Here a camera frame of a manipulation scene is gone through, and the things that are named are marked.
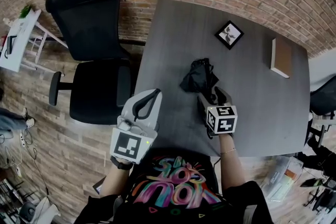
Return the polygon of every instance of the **person's arm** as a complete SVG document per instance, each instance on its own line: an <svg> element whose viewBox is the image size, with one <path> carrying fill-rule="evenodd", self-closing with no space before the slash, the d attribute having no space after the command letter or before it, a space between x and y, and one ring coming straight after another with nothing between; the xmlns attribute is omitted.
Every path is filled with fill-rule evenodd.
<svg viewBox="0 0 336 224"><path fill-rule="evenodd" d="M130 164L128 161L117 158L117 161L124 164ZM106 176L99 197L105 197L109 195L120 195L126 185L129 170L118 169L113 163L109 174Z"/></svg>
<svg viewBox="0 0 336 224"><path fill-rule="evenodd" d="M220 134L220 167L222 176L222 191L229 187L237 187L244 184L245 177L242 164L238 158L233 139L228 134Z"/></svg>

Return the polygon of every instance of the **chair backrest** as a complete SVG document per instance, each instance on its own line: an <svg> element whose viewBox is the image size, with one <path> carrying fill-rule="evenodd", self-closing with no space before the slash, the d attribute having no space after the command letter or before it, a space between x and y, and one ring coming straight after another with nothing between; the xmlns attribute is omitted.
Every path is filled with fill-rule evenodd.
<svg viewBox="0 0 336 224"><path fill-rule="evenodd" d="M120 0L46 0L75 60L128 58L120 46Z"/></svg>
<svg viewBox="0 0 336 224"><path fill-rule="evenodd" d="M316 115L326 115L336 110L336 76L310 93L310 109Z"/></svg>

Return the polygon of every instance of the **picture frame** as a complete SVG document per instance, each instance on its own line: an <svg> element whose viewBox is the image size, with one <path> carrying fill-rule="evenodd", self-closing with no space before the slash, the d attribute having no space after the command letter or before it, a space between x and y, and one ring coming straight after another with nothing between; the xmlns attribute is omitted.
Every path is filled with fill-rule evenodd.
<svg viewBox="0 0 336 224"><path fill-rule="evenodd" d="M236 45L243 35L243 31L230 20L215 34L219 41L229 50Z"/></svg>

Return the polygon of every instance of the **black wristband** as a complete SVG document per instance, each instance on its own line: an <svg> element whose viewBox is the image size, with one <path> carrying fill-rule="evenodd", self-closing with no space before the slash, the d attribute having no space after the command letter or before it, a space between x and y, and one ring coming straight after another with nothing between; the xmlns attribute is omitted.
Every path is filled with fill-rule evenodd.
<svg viewBox="0 0 336 224"><path fill-rule="evenodd" d="M124 164L124 163L120 163L117 161L117 159L113 156L111 156L111 161L113 162L113 164L118 168L118 169L122 169L122 170L130 170L133 167L133 164Z"/></svg>

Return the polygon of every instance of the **table top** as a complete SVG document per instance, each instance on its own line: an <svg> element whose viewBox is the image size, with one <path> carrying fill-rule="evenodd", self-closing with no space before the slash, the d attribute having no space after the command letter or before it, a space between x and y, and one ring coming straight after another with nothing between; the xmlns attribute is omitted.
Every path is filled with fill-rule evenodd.
<svg viewBox="0 0 336 224"><path fill-rule="evenodd" d="M231 20L244 33L228 50L214 34ZM135 93L159 88L160 129L153 146L183 147L218 156L198 115L196 94L180 87L191 63L209 58L217 86L231 95L238 121L234 140L240 156L269 156L303 149L309 113L306 50L292 47L292 76L270 70L272 40L278 35L259 24L216 9L159 0L145 45Z"/></svg>
<svg viewBox="0 0 336 224"><path fill-rule="evenodd" d="M8 38L6 39L0 56L0 67L19 72L28 39L40 14L40 9L35 12L31 9L26 18L16 19L13 22L13 25L8 32L8 36L17 37L13 40L12 53L8 55L7 58L5 57L5 51L7 49Z"/></svg>

